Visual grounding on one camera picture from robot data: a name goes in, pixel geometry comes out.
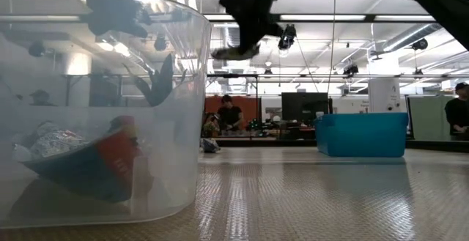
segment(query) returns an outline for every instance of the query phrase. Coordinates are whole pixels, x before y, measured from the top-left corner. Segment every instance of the overhead duct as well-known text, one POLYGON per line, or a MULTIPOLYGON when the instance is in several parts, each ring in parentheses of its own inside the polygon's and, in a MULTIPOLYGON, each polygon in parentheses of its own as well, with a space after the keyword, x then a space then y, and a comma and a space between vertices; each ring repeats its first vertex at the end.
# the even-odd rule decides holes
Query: overhead duct
POLYGON ((440 24, 434 23, 427 25, 415 25, 395 36, 394 38, 386 40, 385 42, 379 42, 378 44, 374 42, 366 43, 361 46, 361 48, 353 51, 350 55, 343 58, 338 64, 336 64, 335 68, 338 69, 338 67, 345 67, 354 61, 367 56, 368 50, 373 46, 373 44, 376 44, 376 51, 374 54, 390 53, 409 46, 442 28, 443 27, 440 24))
POLYGON ((440 24, 415 25, 394 38, 381 43, 380 48, 377 47, 377 54, 400 50, 442 28, 440 24))
POLYGON ((444 67, 446 65, 450 65, 456 62, 460 62, 462 60, 467 59, 468 57, 469 57, 469 53, 467 51, 463 51, 458 54, 454 54, 453 56, 450 56, 446 59, 440 60, 438 62, 431 62, 429 64, 419 66, 418 68, 422 69, 424 73, 428 73, 437 68, 444 67))

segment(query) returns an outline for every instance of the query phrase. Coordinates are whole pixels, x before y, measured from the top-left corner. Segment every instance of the person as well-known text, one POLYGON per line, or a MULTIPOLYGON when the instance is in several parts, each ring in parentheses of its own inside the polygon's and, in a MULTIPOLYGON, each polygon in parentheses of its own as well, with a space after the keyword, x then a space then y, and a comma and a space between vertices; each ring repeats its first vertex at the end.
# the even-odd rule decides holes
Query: person
POLYGON ((451 139, 457 140, 458 135, 466 133, 469 128, 469 107, 467 83, 459 83, 455 87, 457 98, 446 103, 446 120, 450 124, 451 139))
POLYGON ((221 98, 222 106, 218 109, 220 118, 220 126, 224 130, 237 131, 240 130, 243 123, 243 112, 241 108, 233 105, 232 98, 225 94, 221 98))
POLYGON ((38 89, 36 92, 33 92, 29 96, 32 97, 32 104, 31 105, 38 105, 38 106, 56 106, 49 102, 49 93, 44 90, 38 89))

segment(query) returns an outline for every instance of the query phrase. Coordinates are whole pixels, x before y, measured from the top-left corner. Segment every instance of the clear plastic bin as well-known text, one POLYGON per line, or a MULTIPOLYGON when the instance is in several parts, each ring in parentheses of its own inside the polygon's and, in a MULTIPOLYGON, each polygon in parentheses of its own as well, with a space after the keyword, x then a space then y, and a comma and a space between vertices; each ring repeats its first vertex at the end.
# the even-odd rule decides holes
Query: clear plastic bin
POLYGON ((314 121, 319 151, 333 157, 402 157, 406 113, 327 114, 314 121))
POLYGON ((0 225, 124 223, 195 197, 210 23, 167 0, 2 0, 0 225))

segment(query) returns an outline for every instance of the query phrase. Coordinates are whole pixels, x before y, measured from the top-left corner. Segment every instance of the gray floor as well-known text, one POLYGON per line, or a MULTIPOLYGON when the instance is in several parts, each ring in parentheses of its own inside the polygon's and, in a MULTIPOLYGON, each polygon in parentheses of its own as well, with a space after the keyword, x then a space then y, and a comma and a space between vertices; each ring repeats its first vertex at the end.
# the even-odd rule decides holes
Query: gray floor
POLYGON ((469 155, 331 158, 312 148, 201 155, 196 201, 151 223, 5 230, 1 240, 468 240, 469 155))

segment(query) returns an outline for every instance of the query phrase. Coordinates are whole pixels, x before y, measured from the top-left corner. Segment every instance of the monitor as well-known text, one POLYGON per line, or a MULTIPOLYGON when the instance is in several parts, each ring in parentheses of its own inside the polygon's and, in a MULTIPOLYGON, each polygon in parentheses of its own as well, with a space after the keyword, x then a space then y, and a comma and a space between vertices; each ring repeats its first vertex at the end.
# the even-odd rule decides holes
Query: monitor
POLYGON ((281 93, 281 115, 283 120, 297 120, 311 124, 316 112, 329 114, 328 93, 281 93))

